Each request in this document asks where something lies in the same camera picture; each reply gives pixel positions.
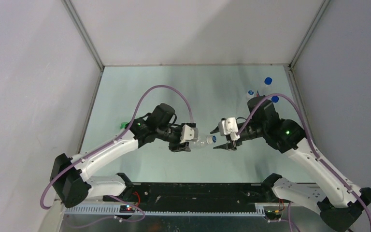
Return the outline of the clear plastic bottle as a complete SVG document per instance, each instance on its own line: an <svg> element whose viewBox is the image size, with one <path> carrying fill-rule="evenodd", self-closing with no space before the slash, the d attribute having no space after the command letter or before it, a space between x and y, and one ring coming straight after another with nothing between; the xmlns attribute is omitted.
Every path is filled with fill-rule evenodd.
<svg viewBox="0 0 371 232"><path fill-rule="evenodd" d="M207 142L207 136L199 136L196 141L192 141L189 143L189 148L191 150L200 149L206 147L208 144L209 143Z"/></svg>

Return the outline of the green plastic bottle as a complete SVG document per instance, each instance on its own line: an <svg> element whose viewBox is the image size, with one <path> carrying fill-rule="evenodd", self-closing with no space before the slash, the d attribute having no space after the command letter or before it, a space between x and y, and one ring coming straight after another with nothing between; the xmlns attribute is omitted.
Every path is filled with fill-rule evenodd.
<svg viewBox="0 0 371 232"><path fill-rule="evenodd" d="M127 126L128 122L122 122L120 124L120 129L124 129Z"/></svg>

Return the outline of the white bottle cap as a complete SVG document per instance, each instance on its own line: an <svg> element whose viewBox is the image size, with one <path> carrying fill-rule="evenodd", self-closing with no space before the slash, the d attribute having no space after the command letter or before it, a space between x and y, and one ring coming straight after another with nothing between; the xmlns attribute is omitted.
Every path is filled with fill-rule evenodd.
<svg viewBox="0 0 371 232"><path fill-rule="evenodd" d="M216 143L216 136L215 135L206 136L206 143L208 145L215 144Z"/></svg>

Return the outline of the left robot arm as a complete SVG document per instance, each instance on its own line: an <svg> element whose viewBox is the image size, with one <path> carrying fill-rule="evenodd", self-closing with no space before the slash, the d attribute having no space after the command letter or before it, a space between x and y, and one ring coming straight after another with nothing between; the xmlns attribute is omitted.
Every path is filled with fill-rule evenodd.
<svg viewBox="0 0 371 232"><path fill-rule="evenodd" d="M84 154L55 158L50 183L66 208L79 205L87 198L113 195L121 201L133 196L133 187L124 174L95 176L95 173L124 154L135 151L156 139L169 144L171 152L189 152L198 129L195 123L176 124L175 110L161 103L151 113L128 123L121 133L105 144Z"/></svg>

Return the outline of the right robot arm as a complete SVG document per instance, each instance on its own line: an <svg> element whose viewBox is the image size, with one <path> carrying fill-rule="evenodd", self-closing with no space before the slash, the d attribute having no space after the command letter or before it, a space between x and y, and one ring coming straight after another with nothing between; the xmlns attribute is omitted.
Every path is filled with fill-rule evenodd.
<svg viewBox="0 0 371 232"><path fill-rule="evenodd" d="M318 214L337 232L349 230L363 212L371 222L371 188L359 187L346 178L316 148L304 121L280 118L271 99L272 95L251 98L247 103L250 115L243 123L234 117L221 119L213 130L227 140L220 148L235 151L244 141L263 138L267 145L299 164L318 185L317 189L309 188L273 173L261 183L264 200L274 202L279 198L297 203Z"/></svg>

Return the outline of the clear bottle blue cap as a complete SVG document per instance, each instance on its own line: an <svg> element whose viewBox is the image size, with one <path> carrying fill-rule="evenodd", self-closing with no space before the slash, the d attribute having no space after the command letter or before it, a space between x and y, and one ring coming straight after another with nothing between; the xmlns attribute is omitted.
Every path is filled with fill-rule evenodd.
<svg viewBox="0 0 371 232"><path fill-rule="evenodd" d="M272 96L272 97L271 97L271 101L272 101L273 103L277 103L277 102L279 101L279 97L278 97L278 96Z"/></svg>

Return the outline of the clear bottle white-blue cap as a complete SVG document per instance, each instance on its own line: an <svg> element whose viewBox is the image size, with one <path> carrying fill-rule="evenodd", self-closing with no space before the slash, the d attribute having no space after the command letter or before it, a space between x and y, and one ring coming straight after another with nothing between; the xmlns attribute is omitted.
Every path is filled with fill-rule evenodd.
<svg viewBox="0 0 371 232"><path fill-rule="evenodd" d="M250 99L254 98L256 93L253 90L248 90L246 93L246 99L249 101Z"/></svg>

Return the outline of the pepsi bottle blue cap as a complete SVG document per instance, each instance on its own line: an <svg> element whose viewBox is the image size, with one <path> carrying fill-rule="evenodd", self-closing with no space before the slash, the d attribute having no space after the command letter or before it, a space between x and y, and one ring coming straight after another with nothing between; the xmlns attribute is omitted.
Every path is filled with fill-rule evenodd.
<svg viewBox="0 0 371 232"><path fill-rule="evenodd" d="M259 96L267 96L272 94L272 81L273 79L271 77L266 77L264 79L258 90Z"/></svg>

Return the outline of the right circuit board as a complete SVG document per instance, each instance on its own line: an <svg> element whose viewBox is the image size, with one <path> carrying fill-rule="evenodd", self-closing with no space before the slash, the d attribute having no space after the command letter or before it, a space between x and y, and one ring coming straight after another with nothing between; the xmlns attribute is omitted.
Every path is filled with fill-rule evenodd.
<svg viewBox="0 0 371 232"><path fill-rule="evenodd" d="M267 210L265 212L265 218L267 220L280 220L282 217L282 210Z"/></svg>

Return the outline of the circuit board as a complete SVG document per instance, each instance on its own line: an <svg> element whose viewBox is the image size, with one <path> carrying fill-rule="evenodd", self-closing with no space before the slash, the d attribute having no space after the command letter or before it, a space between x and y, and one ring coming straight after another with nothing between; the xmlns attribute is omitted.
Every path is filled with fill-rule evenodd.
<svg viewBox="0 0 371 232"><path fill-rule="evenodd" d="M282 217L282 210L267 210L265 212L265 218L267 220L280 220Z"/></svg>
<svg viewBox="0 0 371 232"><path fill-rule="evenodd" d="M120 205L119 212L120 213L135 213L136 208L130 205Z"/></svg>

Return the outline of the left circuit board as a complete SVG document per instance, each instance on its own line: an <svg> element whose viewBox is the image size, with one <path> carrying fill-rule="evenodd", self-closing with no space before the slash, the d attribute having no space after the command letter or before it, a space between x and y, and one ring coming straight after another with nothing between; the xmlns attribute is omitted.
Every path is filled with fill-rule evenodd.
<svg viewBox="0 0 371 232"><path fill-rule="evenodd" d="M136 208L130 205L120 205L119 212L120 213L135 213Z"/></svg>

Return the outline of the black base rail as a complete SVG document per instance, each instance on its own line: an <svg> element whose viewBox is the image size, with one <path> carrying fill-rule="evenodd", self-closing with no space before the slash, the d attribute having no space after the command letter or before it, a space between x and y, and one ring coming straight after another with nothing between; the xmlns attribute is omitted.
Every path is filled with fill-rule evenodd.
<svg viewBox="0 0 371 232"><path fill-rule="evenodd" d="M135 182L118 196L147 212L254 213L256 203L281 203L260 183Z"/></svg>

